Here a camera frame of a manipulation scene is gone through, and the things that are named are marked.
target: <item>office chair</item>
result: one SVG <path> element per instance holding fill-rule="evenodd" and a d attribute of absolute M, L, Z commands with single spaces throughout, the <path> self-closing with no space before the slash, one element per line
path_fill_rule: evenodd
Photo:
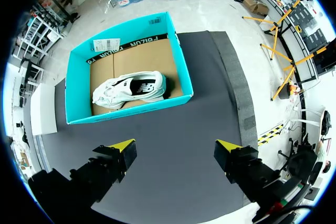
<path fill-rule="evenodd" d="M 287 161 L 285 162 L 285 164 L 283 165 L 283 167 L 280 169 L 280 171 L 284 170 L 285 172 L 287 171 L 287 166 L 288 166 L 288 162 L 290 160 L 290 158 L 295 154 L 294 150 L 293 150 L 293 139 L 290 138 L 288 140 L 290 142 L 290 152 L 289 152 L 289 156 L 285 155 L 284 153 L 282 153 L 282 150 L 278 151 L 278 154 L 280 154 L 281 156 L 283 156 Z"/>
<path fill-rule="evenodd" d="M 299 145 L 295 153 L 293 150 L 293 140 L 291 138 L 289 142 L 291 143 L 289 156 L 283 154 L 282 151 L 278 151 L 278 153 L 287 160 L 280 171 L 288 171 L 291 177 L 296 176 L 300 178 L 303 183 L 309 182 L 313 185 L 322 168 L 322 162 L 315 163 L 317 155 L 312 145 Z"/>

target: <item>cardboard box bottom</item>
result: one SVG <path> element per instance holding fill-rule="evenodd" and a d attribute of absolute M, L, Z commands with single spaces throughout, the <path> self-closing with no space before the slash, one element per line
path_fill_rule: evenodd
<path fill-rule="evenodd" d="M 243 4 L 249 9 L 250 12 L 261 14 L 261 15 L 267 15 L 268 14 L 268 7 L 266 4 L 264 4 L 261 1 L 254 1 L 254 0 L 244 0 Z"/>
<path fill-rule="evenodd" d="M 99 59 L 90 65 L 90 97 L 94 90 L 107 79 L 117 78 L 122 74 L 140 71 L 159 71 L 169 79 L 171 95 L 169 98 L 182 96 L 182 89 L 173 59 L 169 39 L 161 39 L 141 44 Z M 146 104 L 137 100 L 126 102 L 119 109 Z M 91 102 L 92 115 L 100 115 L 115 110 L 107 109 Z"/>

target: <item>gray mat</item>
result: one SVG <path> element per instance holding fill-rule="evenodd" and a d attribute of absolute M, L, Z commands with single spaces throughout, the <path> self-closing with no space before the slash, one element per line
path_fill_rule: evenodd
<path fill-rule="evenodd" d="M 58 133 L 43 136 L 51 167 L 69 178 L 100 144 L 135 138 L 138 157 L 122 183 L 93 209 L 128 223 L 198 223 L 243 206 L 214 154 L 215 140 L 241 145 L 237 105 L 209 32 L 179 34 L 194 93 L 190 102 L 110 121 L 67 125 L 64 85 L 56 86 Z"/>
<path fill-rule="evenodd" d="M 226 33 L 212 31 L 211 35 L 217 45 L 235 94 L 242 146 L 250 145 L 257 150 L 258 136 L 253 101 L 237 53 Z"/>

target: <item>new balance logo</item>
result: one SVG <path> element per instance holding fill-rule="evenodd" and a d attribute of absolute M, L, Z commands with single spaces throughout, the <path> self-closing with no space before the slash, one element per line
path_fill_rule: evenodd
<path fill-rule="evenodd" d="M 153 83 L 141 84 L 137 93 L 151 92 L 153 90 L 154 90 L 154 84 Z"/>

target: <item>trash can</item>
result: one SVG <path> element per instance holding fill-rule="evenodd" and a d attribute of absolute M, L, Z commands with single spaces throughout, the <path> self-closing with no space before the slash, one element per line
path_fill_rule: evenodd
<path fill-rule="evenodd" d="M 279 98 L 280 99 L 288 99 L 290 96 L 290 90 L 289 90 L 289 82 L 282 88 L 282 90 L 279 93 Z"/>

